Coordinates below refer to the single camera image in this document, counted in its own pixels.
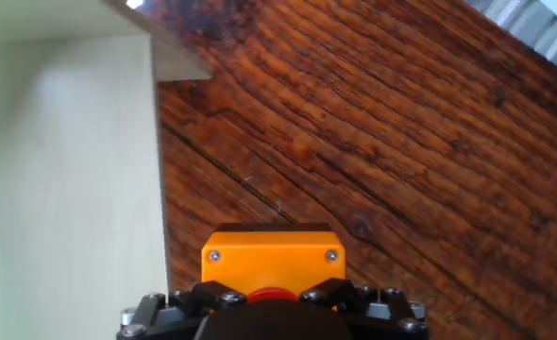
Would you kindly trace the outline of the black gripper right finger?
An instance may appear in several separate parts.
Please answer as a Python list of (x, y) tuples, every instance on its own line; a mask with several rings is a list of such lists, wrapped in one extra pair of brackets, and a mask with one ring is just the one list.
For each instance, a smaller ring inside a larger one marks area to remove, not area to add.
[(378, 289), (331, 278), (303, 291), (299, 301), (337, 317), (353, 339), (428, 340), (429, 326), (419, 303), (396, 288)]

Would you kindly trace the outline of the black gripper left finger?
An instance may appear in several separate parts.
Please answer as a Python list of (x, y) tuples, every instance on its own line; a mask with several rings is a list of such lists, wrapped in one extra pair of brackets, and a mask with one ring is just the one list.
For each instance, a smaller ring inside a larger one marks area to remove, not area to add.
[(244, 293), (215, 280), (200, 282), (188, 290), (167, 295), (148, 294), (137, 307), (121, 312), (116, 339), (194, 339), (212, 312), (246, 302)]

